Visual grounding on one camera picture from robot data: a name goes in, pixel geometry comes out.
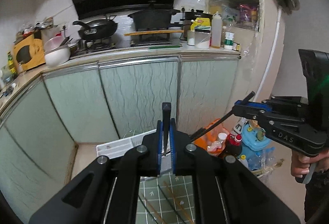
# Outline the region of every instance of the countertop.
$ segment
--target countertop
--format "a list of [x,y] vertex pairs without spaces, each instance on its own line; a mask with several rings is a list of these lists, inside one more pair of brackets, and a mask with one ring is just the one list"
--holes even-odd
[[194,46],[189,46],[186,43],[182,43],[180,48],[168,48],[168,49],[148,49],[148,47],[134,47],[134,48],[122,48],[122,49],[113,49],[103,53],[96,53],[89,56],[83,56],[68,60],[62,65],[59,65],[55,68],[49,68],[46,65],[41,65],[30,71],[27,71],[25,74],[19,75],[14,82],[16,87],[14,88],[13,93],[10,96],[3,97],[0,99],[0,113],[3,112],[4,107],[9,104],[15,97],[15,94],[19,92],[22,88],[26,87],[33,78],[37,77],[42,72],[49,72],[53,70],[58,70],[61,68],[67,68],[73,65],[80,65],[91,62],[106,62],[110,60],[115,60],[120,58],[132,58],[132,57],[143,57],[143,56],[155,56],[155,55],[169,55],[169,54],[180,54],[180,53],[191,53],[197,54],[200,53],[200,56],[203,54],[224,54],[224,55],[240,55],[240,52],[233,50],[226,50],[223,48],[209,48],[209,49],[199,49]]

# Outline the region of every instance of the cabinet door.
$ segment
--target cabinet door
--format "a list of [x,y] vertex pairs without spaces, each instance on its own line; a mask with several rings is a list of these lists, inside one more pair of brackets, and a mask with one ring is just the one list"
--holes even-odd
[[183,62],[179,131],[192,134],[223,116],[235,77],[237,61]]
[[101,76],[121,138],[155,129],[163,102],[176,117],[177,62],[102,69]]
[[49,78],[45,82],[57,112],[76,142],[118,140],[97,70]]
[[[37,151],[42,147],[49,149],[51,146],[37,144],[34,150]],[[64,186],[63,180],[50,174],[28,157],[2,126],[0,129],[0,190],[24,224],[27,224],[31,215]]]
[[56,114],[42,83],[24,94],[5,126],[26,155],[45,174],[64,186],[74,141]]

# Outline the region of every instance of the screw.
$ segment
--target screw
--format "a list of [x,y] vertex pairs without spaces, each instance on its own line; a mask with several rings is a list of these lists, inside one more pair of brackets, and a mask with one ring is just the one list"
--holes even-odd
[[137,152],[139,153],[145,153],[147,151],[147,147],[145,145],[140,145],[137,147]]
[[186,145],[186,150],[188,150],[189,152],[194,152],[196,150],[196,146],[194,144],[188,144]]
[[225,156],[225,160],[227,163],[233,164],[236,159],[233,155],[227,155],[227,156]]
[[97,158],[97,162],[98,162],[99,164],[101,164],[101,165],[105,164],[106,161],[107,161],[107,157],[104,156],[104,155],[102,155],[102,156],[100,156],[100,157]]

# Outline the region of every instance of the plastic bowl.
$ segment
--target plastic bowl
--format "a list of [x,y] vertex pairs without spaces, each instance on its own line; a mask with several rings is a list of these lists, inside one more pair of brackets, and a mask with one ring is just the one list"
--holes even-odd
[[56,67],[69,60],[70,48],[67,45],[60,46],[52,51],[44,53],[44,59],[48,67]]
[[53,49],[56,49],[58,46],[60,46],[63,40],[64,40],[63,36],[53,37],[43,45],[43,50],[45,52],[52,51]]

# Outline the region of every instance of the plastic bag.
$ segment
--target plastic bag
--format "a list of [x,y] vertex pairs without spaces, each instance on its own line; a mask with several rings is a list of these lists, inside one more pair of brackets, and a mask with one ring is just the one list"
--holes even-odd
[[[205,129],[208,129],[211,125],[213,125],[215,122],[217,122],[219,119],[216,119],[212,123],[210,123]],[[226,133],[227,135],[230,134],[230,132],[223,127],[223,124],[219,124],[217,127],[213,128],[211,131],[207,132],[205,135],[200,137],[199,139],[195,140],[194,144],[207,150],[207,146],[210,146],[216,139],[219,133]],[[225,148],[225,142],[222,144],[221,149],[217,149],[216,151],[209,152],[211,155],[218,156]]]

